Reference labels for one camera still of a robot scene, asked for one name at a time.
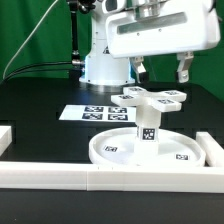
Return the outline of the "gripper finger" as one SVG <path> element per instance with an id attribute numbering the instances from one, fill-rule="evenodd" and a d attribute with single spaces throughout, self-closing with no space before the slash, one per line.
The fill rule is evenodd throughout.
<path id="1" fill-rule="evenodd" d="M 144 62 L 143 56 L 130 58 L 130 64 L 136 74 L 136 79 L 138 82 L 148 81 L 148 72 L 146 71 L 143 62 Z"/>
<path id="2" fill-rule="evenodd" d="M 192 51 L 177 54 L 177 60 L 179 61 L 177 68 L 177 80 L 179 83 L 185 83 L 189 81 L 189 68 L 193 59 L 194 54 Z"/>

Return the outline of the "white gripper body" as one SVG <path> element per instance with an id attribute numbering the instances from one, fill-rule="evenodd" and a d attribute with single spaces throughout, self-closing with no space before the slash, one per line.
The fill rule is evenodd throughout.
<path id="1" fill-rule="evenodd" d="M 158 16 L 138 18 L 133 9 L 110 15 L 106 36 L 115 58 L 214 48 L 221 39 L 213 0 L 167 0 Z"/>

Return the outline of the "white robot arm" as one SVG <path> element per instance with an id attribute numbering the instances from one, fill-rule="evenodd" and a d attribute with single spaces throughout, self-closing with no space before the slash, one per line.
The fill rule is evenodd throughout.
<path id="1" fill-rule="evenodd" d="M 195 51 L 217 46 L 216 0 L 80 0 L 92 11 L 92 44 L 82 80 L 95 86 L 122 86 L 148 79 L 146 56 L 175 54 L 180 83 L 189 80 Z"/>

